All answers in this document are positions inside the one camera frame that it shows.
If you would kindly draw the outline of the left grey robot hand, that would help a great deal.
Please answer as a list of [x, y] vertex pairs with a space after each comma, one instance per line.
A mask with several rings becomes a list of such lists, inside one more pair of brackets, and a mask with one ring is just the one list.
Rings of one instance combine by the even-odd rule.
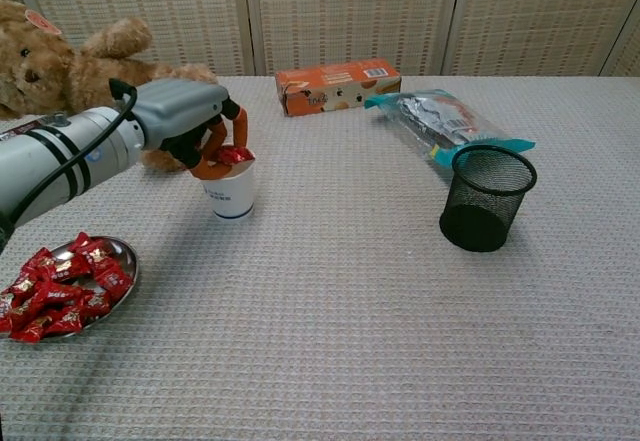
[[200, 180], [219, 180], [232, 171], [214, 159], [226, 139], [224, 120], [233, 123], [233, 145], [247, 146], [247, 112], [219, 84], [156, 79], [137, 88], [132, 112], [144, 135], [142, 151], [167, 152]]

